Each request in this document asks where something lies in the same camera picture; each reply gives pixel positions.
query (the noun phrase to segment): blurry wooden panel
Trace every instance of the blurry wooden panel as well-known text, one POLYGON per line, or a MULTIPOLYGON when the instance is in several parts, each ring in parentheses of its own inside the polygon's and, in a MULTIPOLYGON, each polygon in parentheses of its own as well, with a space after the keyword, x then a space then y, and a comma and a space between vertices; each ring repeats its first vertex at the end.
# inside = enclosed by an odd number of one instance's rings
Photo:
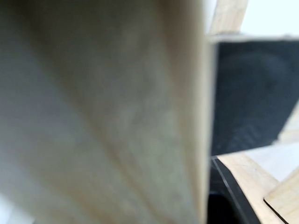
POLYGON ((204 223, 201 1, 3 8, 0 191, 45 224, 204 223))
POLYGON ((218 0, 210 34, 238 33, 248 0, 218 0))
POLYGON ((299 168, 282 181, 265 201, 289 224, 299 222, 299 168))
POLYGON ((222 155, 218 159, 231 171, 261 223, 282 224, 263 201, 263 197, 278 185, 278 181, 245 153, 222 155))

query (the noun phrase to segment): wooden board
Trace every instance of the wooden board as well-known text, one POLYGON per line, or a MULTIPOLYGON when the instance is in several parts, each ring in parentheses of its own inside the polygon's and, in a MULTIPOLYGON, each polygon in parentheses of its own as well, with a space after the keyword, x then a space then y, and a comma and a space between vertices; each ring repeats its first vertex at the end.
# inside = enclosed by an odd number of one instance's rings
POLYGON ((281 182, 265 201, 289 224, 299 222, 299 168, 281 182))
POLYGON ((238 33, 246 12, 248 0, 218 0, 210 34, 238 33))
POLYGON ((218 156, 231 171, 262 224, 282 224, 280 218, 264 203, 263 197, 279 183, 245 153, 218 156))
POLYGON ((4 4, 0 192, 43 224, 204 223, 213 76, 201 10, 4 4))

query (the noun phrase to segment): black surface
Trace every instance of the black surface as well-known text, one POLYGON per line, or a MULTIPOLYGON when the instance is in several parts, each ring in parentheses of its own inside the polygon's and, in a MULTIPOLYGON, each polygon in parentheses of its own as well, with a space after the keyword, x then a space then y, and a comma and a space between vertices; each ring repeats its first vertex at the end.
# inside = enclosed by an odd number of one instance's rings
POLYGON ((208 224, 260 224, 231 172, 212 159, 208 224))
POLYGON ((271 144, 299 98, 299 42, 220 43, 212 155, 271 144))

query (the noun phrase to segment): black fabric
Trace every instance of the black fabric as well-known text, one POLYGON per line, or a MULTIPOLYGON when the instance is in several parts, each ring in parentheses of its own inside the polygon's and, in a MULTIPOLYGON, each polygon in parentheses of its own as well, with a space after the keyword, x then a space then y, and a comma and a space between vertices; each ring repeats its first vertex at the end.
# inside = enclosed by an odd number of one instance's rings
POLYGON ((212 155, 271 144, 299 99, 299 42, 218 49, 212 155))

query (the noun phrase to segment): plywood piece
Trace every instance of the plywood piece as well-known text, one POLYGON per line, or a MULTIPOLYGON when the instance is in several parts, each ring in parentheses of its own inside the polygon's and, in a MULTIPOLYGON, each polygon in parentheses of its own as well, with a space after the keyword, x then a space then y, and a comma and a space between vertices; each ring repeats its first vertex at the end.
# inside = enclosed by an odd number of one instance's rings
POLYGON ((289 224, 299 222, 299 168, 281 182, 265 201, 289 224))
POLYGON ((248 0, 218 0, 210 34, 238 33, 248 0))
POLYGON ((222 155, 218 159, 231 171, 261 223, 282 224, 263 201, 263 197, 278 185, 278 181, 244 153, 222 155))
POLYGON ((10 8, 0 192, 45 224, 204 223, 213 76, 201 1, 10 8))

